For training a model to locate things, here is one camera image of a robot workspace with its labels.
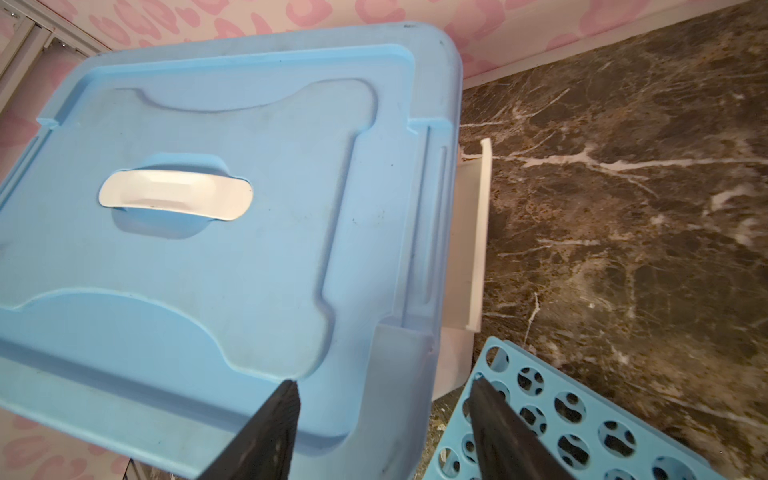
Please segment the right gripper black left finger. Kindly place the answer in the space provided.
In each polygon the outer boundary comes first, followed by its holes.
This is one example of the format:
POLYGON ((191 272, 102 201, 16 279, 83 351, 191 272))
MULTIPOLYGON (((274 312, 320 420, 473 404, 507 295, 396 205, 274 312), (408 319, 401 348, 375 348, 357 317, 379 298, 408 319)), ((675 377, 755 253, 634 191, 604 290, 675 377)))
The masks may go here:
POLYGON ((198 479, 286 480, 299 416, 297 382, 285 380, 198 479))

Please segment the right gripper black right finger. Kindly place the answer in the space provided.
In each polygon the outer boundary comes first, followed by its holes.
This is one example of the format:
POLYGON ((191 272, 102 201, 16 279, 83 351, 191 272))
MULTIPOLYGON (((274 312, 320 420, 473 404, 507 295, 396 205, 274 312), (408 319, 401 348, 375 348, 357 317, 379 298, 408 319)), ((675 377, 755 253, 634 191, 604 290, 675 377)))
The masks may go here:
POLYGON ((486 379, 472 382, 468 404, 482 479, 573 479, 486 379))

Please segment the blue plastic box lid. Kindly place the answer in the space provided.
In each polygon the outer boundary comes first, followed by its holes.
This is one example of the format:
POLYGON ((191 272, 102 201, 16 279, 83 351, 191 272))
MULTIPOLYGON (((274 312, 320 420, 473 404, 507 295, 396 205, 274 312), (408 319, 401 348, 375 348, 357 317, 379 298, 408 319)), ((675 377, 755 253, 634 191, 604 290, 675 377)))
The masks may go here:
POLYGON ((403 22, 113 52, 1 187, 1 405, 193 478, 284 381, 294 479, 408 479, 462 62, 403 22))

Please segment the white plastic storage box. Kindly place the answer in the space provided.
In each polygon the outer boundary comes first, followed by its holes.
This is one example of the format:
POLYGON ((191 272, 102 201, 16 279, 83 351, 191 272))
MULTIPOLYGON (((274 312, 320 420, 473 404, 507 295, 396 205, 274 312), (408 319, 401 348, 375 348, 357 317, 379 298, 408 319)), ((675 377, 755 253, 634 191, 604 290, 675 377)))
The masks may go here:
POLYGON ((457 160, 434 400, 467 381, 482 328, 492 141, 484 138, 480 146, 480 154, 457 160))

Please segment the blue test tube rack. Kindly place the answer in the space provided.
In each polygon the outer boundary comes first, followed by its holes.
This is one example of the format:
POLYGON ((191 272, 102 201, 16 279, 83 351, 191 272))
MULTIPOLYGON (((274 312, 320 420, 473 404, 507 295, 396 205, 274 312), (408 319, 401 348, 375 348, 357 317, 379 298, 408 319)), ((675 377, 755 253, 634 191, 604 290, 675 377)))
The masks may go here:
POLYGON ((706 459, 508 340, 487 339, 485 378, 577 479, 717 479, 706 459))

